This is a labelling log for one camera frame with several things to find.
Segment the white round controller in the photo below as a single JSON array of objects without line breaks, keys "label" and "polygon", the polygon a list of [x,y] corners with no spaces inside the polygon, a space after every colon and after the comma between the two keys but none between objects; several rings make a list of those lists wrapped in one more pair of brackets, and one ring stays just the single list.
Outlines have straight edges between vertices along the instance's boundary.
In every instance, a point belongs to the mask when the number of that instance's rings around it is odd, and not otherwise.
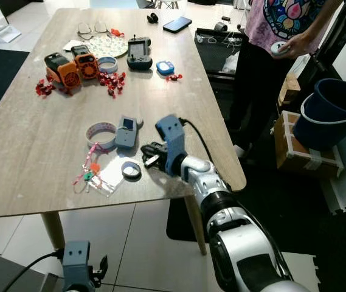
[{"label": "white round controller", "polygon": [[273,43],[270,47],[270,51],[273,56],[281,56],[287,53],[287,50],[289,48],[286,46],[286,41],[278,41],[276,43]]}]

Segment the person's left hand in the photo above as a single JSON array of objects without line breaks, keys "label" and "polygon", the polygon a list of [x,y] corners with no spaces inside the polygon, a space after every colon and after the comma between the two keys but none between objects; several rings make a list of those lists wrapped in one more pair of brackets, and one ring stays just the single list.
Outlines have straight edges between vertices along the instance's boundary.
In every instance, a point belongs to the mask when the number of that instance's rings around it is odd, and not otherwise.
[{"label": "person's left hand", "polygon": [[293,36],[286,44],[279,48],[279,54],[275,58],[296,59],[309,52],[309,46],[314,42],[316,36],[311,32],[304,32]]}]

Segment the grey handheld device with screen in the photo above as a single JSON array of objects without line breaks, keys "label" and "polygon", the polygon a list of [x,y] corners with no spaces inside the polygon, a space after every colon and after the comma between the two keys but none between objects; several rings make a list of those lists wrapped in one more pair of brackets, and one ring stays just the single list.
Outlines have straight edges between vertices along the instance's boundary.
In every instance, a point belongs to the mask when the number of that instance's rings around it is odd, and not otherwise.
[{"label": "grey handheld device with screen", "polygon": [[122,116],[116,128],[115,147],[124,148],[125,150],[134,148],[137,142],[137,133],[139,128],[142,128],[142,125],[142,120]]}]

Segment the clear plastic card sleeve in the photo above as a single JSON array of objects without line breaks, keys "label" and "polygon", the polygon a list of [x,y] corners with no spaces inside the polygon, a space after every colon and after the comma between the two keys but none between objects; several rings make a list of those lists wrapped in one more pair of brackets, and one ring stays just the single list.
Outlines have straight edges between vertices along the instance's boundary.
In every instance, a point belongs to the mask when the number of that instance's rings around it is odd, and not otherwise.
[{"label": "clear plastic card sleeve", "polygon": [[88,181],[89,191],[95,191],[104,196],[111,196],[125,182],[122,166],[132,161],[131,158],[114,158],[101,168],[101,171]]}]

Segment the black handheld console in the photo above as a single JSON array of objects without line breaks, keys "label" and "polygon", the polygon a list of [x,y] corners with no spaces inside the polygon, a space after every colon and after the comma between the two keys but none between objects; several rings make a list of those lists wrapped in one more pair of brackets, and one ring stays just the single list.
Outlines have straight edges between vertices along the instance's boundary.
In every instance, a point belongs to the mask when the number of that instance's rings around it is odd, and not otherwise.
[{"label": "black handheld console", "polygon": [[153,59],[150,54],[150,37],[134,37],[128,41],[126,63],[130,69],[149,70]]}]

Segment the orange black handheld device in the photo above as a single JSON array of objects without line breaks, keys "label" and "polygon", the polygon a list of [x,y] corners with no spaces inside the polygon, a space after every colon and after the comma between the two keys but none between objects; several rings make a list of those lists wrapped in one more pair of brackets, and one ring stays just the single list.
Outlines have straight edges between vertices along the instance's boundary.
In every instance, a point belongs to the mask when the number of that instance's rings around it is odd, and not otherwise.
[{"label": "orange black handheld device", "polygon": [[71,47],[74,62],[78,67],[81,78],[84,80],[94,80],[100,74],[99,64],[93,53],[86,45]]},{"label": "orange black handheld device", "polygon": [[52,53],[44,57],[47,68],[47,76],[53,82],[57,82],[66,89],[81,86],[81,78],[78,74],[78,66],[61,53]]}]

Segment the round patterned plate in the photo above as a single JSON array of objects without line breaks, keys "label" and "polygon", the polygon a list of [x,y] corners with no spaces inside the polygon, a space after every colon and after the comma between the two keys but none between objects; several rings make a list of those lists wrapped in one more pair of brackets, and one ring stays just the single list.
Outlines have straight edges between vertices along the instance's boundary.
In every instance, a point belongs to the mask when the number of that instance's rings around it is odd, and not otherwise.
[{"label": "round patterned plate", "polygon": [[85,45],[96,58],[118,58],[125,55],[128,51],[128,42],[122,37],[107,35],[94,36],[89,41],[86,41]]}]

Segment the light wooden table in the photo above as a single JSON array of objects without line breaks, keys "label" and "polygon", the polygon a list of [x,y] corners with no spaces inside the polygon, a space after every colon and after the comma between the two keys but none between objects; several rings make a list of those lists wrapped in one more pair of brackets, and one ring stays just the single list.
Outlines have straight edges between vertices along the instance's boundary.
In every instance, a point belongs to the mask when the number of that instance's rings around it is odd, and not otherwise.
[{"label": "light wooden table", "polygon": [[[89,150],[86,129],[97,122],[118,125],[122,116],[142,120],[137,144],[144,145],[159,141],[156,122],[175,114],[193,123],[185,128],[187,153],[203,159],[211,154],[234,191],[247,184],[196,50],[194,30],[166,32],[161,23],[147,23],[148,14],[150,9],[58,9],[0,101],[0,217],[40,214],[56,248],[64,245],[61,211],[179,197],[192,202],[189,186],[156,170],[122,183],[111,196],[75,193],[72,183]],[[120,60],[126,79],[116,99],[95,81],[69,95],[55,91],[39,97],[35,88],[45,78],[44,57],[73,41],[79,23],[97,21],[126,37],[150,37],[153,60],[172,62],[183,78],[165,81],[153,71],[132,71]]]}]

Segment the white plastic bag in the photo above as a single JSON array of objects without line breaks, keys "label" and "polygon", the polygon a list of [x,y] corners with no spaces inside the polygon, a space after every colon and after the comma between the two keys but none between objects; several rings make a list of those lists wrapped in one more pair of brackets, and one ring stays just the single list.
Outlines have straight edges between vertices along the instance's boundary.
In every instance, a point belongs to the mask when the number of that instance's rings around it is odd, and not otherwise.
[{"label": "white plastic bag", "polygon": [[237,71],[237,63],[240,56],[240,51],[234,53],[233,55],[228,56],[223,64],[220,73],[232,74],[234,75]]}]

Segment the black smartphone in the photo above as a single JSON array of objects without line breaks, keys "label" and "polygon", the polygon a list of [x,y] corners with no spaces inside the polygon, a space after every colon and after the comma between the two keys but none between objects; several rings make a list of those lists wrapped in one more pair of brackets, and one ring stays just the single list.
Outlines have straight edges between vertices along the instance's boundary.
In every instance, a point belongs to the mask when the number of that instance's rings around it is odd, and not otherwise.
[{"label": "black smartphone", "polygon": [[170,33],[179,33],[192,24],[192,20],[184,16],[180,16],[169,23],[162,26],[162,30]]}]

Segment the taped cardboard box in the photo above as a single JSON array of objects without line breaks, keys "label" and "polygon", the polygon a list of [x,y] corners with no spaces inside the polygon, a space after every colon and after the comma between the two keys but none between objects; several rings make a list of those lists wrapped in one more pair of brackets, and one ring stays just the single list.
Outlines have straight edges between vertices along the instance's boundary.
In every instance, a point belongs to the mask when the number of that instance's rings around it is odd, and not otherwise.
[{"label": "taped cardboard box", "polygon": [[306,177],[337,178],[345,169],[337,147],[325,152],[304,147],[293,134],[300,114],[282,111],[272,128],[276,167]]}]

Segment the white paper card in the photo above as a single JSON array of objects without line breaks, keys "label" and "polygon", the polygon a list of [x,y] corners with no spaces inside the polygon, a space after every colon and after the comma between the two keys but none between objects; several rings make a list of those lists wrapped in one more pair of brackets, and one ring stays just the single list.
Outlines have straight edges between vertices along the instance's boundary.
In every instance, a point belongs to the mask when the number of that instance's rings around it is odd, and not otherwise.
[{"label": "white paper card", "polygon": [[72,51],[72,48],[75,46],[81,46],[84,45],[84,42],[82,41],[68,41],[63,47],[62,50],[66,52]]}]

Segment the thin framed glasses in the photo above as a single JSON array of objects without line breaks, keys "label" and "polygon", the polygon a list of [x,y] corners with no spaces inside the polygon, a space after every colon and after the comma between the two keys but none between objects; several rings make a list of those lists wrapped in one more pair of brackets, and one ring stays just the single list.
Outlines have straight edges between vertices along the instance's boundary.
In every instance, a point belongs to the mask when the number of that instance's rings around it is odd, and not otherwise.
[{"label": "thin framed glasses", "polygon": [[106,24],[101,21],[97,21],[93,25],[89,25],[85,22],[77,25],[77,35],[83,41],[89,41],[101,33],[109,33],[109,29],[107,28]]}]

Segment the small brown box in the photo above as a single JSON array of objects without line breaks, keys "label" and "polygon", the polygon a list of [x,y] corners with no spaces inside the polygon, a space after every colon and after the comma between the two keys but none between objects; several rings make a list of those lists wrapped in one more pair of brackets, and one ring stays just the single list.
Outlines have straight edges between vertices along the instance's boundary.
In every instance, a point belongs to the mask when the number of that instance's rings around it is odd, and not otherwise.
[{"label": "small brown box", "polygon": [[290,105],[292,101],[297,99],[300,92],[301,87],[297,80],[297,76],[292,72],[288,73],[286,80],[282,83],[281,90],[279,91],[279,97],[277,100],[278,106]]}]

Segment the dark blue bucket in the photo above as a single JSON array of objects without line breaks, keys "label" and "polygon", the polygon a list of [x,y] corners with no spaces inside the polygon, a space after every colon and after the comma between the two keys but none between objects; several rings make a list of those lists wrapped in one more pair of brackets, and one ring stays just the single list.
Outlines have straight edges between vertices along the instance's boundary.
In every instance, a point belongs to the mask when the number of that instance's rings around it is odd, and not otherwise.
[{"label": "dark blue bucket", "polygon": [[306,148],[325,151],[346,137],[346,81],[323,78],[300,105],[293,136]]}]

